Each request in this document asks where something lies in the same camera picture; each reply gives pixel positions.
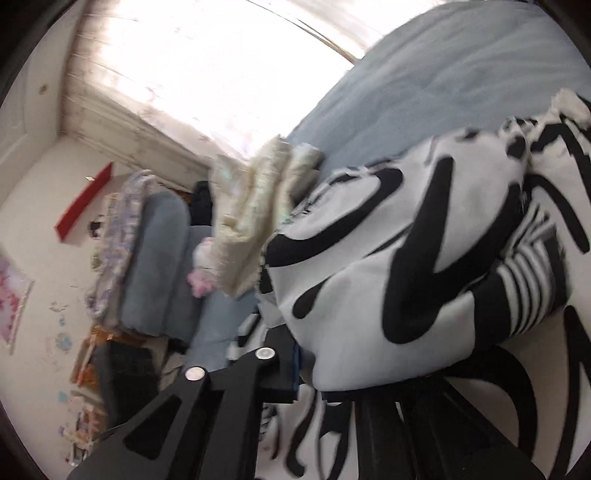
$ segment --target metal screw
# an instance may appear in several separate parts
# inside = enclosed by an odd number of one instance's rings
[[[272,348],[264,346],[263,348],[259,348],[255,355],[259,360],[269,360],[275,356],[275,351]]]
[[[185,378],[191,382],[201,380],[205,377],[205,370],[201,367],[191,367],[185,372]]]

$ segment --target blue bedsheet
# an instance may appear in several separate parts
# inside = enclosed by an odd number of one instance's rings
[[[591,69],[535,5],[442,5],[396,29],[290,135],[327,157],[326,174],[395,155],[457,127],[498,129],[545,111],[569,87],[591,98]]]

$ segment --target white wall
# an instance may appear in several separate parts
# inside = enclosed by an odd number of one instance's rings
[[[0,107],[0,205],[57,139],[65,62],[85,3],[77,1],[50,28]]]
[[[58,429],[66,417],[59,392],[69,393],[68,378],[80,341],[90,328],[83,295],[95,275],[90,258],[95,246],[86,233],[88,221],[100,210],[103,194],[120,184],[113,179],[86,209],[66,243],[53,229],[61,214],[110,161],[69,137],[62,137],[43,154],[0,207],[0,243],[16,265],[34,281],[21,317],[14,353],[0,348],[0,399],[21,441],[50,480],[70,472],[61,457],[64,440]],[[66,325],[50,310],[65,307]],[[64,353],[55,337],[67,332],[73,347]]]

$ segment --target black and white blanket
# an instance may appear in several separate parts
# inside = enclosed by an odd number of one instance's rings
[[[590,109],[561,90],[545,114],[509,118],[496,133],[450,132],[401,158],[335,172],[294,211],[268,243],[259,308],[267,326],[288,325],[315,388],[396,382],[470,357],[450,382],[546,477],[584,478]],[[325,412],[336,407],[316,395],[307,404],[315,402]],[[356,478],[350,417],[332,450],[316,458],[320,450],[311,447],[296,462],[307,470],[289,467],[302,425],[306,441],[326,441],[324,421],[312,432],[298,408],[273,411],[269,426],[281,423],[274,434],[290,447],[271,456],[261,450],[257,475]],[[279,445],[270,437],[261,445]],[[295,448],[300,454],[306,441]],[[327,459],[337,458],[338,471],[328,470]],[[315,465],[326,465],[324,473]]]

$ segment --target pink artwork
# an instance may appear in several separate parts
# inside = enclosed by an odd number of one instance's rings
[[[0,247],[0,338],[9,346],[14,343],[18,320],[32,284]]]

